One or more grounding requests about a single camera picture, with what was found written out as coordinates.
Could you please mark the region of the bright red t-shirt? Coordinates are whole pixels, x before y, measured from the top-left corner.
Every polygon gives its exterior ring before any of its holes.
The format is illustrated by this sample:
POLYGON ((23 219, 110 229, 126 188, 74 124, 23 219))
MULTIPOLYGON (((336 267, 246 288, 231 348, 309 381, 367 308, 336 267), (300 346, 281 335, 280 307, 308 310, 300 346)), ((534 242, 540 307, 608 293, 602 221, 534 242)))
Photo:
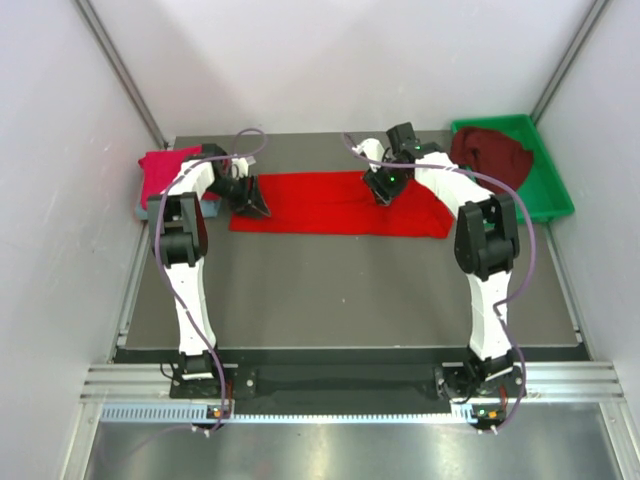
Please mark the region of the bright red t-shirt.
POLYGON ((454 224, 447 207, 413 180, 389 206, 375 202, 358 171, 264 174, 260 188, 271 216, 233 214, 231 231, 445 239, 454 224))

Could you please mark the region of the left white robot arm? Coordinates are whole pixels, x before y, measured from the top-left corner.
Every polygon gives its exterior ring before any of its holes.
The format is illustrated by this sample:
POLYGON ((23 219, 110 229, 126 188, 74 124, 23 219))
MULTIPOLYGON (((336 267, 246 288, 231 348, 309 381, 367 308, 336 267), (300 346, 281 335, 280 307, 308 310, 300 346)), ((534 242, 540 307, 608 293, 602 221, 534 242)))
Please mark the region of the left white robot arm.
POLYGON ((250 173, 254 163, 252 153, 229 154, 217 144, 151 152, 140 161, 151 249, 176 308, 174 375, 209 397, 224 390, 227 374, 216 352, 204 288, 209 243, 202 202, 212 194, 241 216, 268 217, 259 177, 250 173))

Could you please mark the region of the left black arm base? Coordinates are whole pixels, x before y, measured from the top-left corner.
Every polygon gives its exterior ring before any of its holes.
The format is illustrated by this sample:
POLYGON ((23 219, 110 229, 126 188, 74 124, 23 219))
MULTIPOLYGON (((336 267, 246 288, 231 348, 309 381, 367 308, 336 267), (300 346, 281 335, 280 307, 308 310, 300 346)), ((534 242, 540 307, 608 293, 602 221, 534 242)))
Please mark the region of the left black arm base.
MULTIPOLYGON (((257 387, 256 368, 224 368, 225 391, 229 400, 252 399, 257 387)), ((218 378, 203 380, 183 380, 174 375, 169 390, 171 399, 183 400, 220 400, 221 384, 218 378)))

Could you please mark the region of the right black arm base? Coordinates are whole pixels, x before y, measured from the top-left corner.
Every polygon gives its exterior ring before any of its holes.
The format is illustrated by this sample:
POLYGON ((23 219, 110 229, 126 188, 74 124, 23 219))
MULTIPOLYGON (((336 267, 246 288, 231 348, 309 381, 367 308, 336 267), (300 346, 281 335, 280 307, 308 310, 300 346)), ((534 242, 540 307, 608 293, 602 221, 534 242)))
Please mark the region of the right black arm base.
POLYGON ((438 396, 455 404, 484 399, 497 402, 503 394, 506 394, 508 400, 515 400, 525 385, 518 366, 504 375, 482 380, 463 363, 444 363, 434 368, 434 378, 438 396))

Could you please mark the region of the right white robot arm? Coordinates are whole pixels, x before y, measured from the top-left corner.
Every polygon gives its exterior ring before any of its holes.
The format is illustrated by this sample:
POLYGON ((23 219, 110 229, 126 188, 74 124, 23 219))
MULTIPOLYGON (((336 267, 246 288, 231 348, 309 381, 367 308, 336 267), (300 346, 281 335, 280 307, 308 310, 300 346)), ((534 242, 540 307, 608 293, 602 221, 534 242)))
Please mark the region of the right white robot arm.
POLYGON ((426 188, 455 220, 454 256, 471 293, 469 357, 462 374, 444 375, 443 395, 460 402, 498 389, 513 370, 514 352, 504 329, 514 261, 519 254, 515 202, 472 180, 436 143, 423 143, 411 123, 386 133, 390 146, 374 138, 352 146, 369 162, 363 181, 375 201, 389 206, 410 181, 426 188))

